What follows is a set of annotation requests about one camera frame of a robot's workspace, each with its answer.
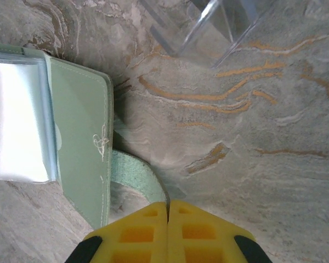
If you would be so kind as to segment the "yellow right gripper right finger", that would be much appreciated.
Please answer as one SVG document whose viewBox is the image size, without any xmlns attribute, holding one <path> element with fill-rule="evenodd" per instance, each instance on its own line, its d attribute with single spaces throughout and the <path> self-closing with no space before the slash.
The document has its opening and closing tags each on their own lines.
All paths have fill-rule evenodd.
<svg viewBox="0 0 329 263">
<path fill-rule="evenodd" d="M 249 231 L 184 201 L 171 201 L 168 262 L 271 262 Z"/>
</svg>

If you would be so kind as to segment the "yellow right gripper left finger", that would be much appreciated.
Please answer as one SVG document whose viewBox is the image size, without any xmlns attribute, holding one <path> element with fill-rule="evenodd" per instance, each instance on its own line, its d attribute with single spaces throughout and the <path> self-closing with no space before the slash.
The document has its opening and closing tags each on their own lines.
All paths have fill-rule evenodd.
<svg viewBox="0 0 329 263">
<path fill-rule="evenodd" d="M 148 205 L 86 235 L 67 262 L 167 262 L 167 207 Z"/>
</svg>

